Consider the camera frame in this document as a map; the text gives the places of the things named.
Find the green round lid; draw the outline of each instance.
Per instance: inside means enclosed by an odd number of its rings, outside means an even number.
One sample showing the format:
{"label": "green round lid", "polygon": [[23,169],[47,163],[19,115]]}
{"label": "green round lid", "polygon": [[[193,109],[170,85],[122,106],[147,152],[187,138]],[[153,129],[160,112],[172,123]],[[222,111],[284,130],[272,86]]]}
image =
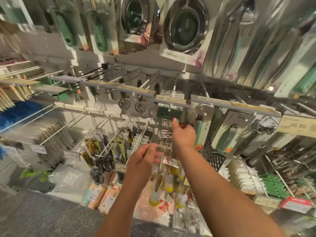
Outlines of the green round lid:
{"label": "green round lid", "polygon": [[131,29],[136,29],[143,16],[142,4],[139,0],[131,0],[126,8],[126,20]]}
{"label": "green round lid", "polygon": [[180,49],[193,44],[198,36],[199,19],[194,10],[185,8],[179,10],[171,23],[171,40]]}

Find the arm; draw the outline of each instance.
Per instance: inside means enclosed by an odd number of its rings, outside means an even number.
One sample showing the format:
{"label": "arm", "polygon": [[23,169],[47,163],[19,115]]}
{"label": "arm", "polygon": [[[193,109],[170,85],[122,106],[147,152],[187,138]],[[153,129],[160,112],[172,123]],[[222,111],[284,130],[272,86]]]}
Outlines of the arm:
{"label": "arm", "polygon": [[155,159],[162,154],[156,152],[157,147],[158,144],[155,143],[146,144],[130,156],[121,191],[97,231],[96,237],[130,235],[136,202],[150,179],[153,163],[160,162]]}
{"label": "arm", "polygon": [[195,150],[193,127],[182,128],[177,120],[171,125],[177,156],[213,236],[285,237],[269,215],[217,173]]}

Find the person's left hand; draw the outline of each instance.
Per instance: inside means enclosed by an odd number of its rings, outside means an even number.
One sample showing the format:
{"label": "person's left hand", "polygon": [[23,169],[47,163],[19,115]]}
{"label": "person's left hand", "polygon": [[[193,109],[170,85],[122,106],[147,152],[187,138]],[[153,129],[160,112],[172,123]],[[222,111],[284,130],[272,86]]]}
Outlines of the person's left hand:
{"label": "person's left hand", "polygon": [[160,163],[156,157],[162,152],[157,152],[157,147],[156,143],[142,145],[129,157],[123,187],[129,188],[137,200],[151,177],[153,164]]}

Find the gray floor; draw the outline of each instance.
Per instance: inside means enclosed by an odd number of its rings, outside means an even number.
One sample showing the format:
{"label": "gray floor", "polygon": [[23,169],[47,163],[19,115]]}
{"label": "gray floor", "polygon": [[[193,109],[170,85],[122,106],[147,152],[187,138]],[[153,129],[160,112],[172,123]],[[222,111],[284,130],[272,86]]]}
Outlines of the gray floor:
{"label": "gray floor", "polygon": [[[20,191],[13,196],[0,191],[1,237],[93,236],[103,217],[97,210],[48,195]],[[131,236],[197,235],[134,219]]]}

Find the price text 36.90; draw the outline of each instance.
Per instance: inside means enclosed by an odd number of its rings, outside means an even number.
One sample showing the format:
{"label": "price text 36.90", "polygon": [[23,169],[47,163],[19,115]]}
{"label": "price text 36.90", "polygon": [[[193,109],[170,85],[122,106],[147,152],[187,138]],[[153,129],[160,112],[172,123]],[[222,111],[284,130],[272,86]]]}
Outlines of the price text 36.90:
{"label": "price text 36.90", "polygon": [[298,123],[291,123],[290,127],[297,127],[297,128],[305,129],[305,128],[307,128],[307,125],[298,124]]}

